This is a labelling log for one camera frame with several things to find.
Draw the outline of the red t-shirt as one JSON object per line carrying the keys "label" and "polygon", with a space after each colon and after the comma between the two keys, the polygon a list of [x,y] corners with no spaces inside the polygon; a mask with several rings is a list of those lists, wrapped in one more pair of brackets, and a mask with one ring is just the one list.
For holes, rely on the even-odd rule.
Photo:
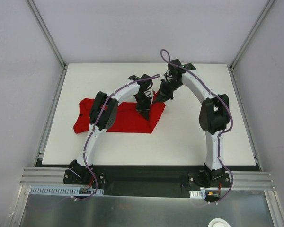
{"label": "red t-shirt", "polygon": [[[85,98],[79,102],[79,116],[73,126],[76,134],[89,130],[89,112],[94,99]],[[136,104],[123,102],[117,110],[116,121],[108,132],[152,133],[165,109],[164,103],[154,103],[150,107],[149,119],[146,120],[136,111]]]}

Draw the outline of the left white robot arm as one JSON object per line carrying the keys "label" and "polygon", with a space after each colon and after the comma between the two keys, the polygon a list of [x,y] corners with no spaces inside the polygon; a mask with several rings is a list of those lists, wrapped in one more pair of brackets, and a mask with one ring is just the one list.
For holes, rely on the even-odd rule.
{"label": "left white robot arm", "polygon": [[132,75],[127,82],[111,93],[98,92],[94,104],[89,113],[89,131],[84,143],[83,150],[75,160],[70,162],[69,168],[65,171],[63,183],[87,184],[90,179],[96,180],[90,167],[93,165],[93,153],[97,140],[107,132],[117,118],[118,106],[127,98],[134,96],[137,102],[136,111],[144,119],[149,120],[152,97],[147,92],[152,87],[152,80],[159,75],[141,77]]}

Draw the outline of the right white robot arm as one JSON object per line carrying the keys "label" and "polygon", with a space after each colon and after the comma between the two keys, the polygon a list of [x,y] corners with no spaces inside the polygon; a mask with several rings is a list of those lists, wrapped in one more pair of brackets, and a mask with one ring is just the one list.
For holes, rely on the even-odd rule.
{"label": "right white robot arm", "polygon": [[226,94],[215,94],[195,73],[191,63],[182,64],[179,59],[166,61],[168,70],[161,80],[155,103],[173,99],[173,93],[182,85],[190,89],[201,103],[199,124],[206,136],[206,160],[204,170],[194,177],[194,183],[209,188],[211,183],[225,176],[222,164],[222,138],[227,124],[233,125]]}

